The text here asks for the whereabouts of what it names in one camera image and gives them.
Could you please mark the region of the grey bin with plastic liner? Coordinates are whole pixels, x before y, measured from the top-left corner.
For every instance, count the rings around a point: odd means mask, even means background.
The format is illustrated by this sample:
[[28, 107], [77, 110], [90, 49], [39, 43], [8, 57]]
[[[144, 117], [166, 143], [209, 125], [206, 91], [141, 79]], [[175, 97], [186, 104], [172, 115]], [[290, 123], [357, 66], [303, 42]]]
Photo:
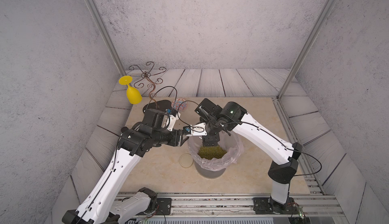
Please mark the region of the grey bin with plastic liner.
[[205, 178], [215, 179], [224, 174], [226, 169], [238, 162], [244, 153], [244, 145], [240, 137], [232, 132], [220, 132], [217, 146], [205, 147], [201, 137], [190, 137], [188, 150], [197, 172]]

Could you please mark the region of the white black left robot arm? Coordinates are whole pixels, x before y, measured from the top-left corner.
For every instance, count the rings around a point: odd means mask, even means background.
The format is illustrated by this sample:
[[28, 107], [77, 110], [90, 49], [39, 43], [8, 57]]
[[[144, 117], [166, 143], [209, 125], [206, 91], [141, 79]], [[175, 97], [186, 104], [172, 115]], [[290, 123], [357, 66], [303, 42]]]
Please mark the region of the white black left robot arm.
[[138, 214], [158, 212], [158, 195], [143, 187], [136, 194], [115, 205], [114, 200], [130, 172], [154, 147], [181, 147], [194, 130], [190, 126], [174, 129], [180, 113], [164, 113], [147, 109], [141, 122], [122, 128], [116, 149], [104, 174], [85, 201], [75, 210], [68, 210], [64, 224], [123, 224]]

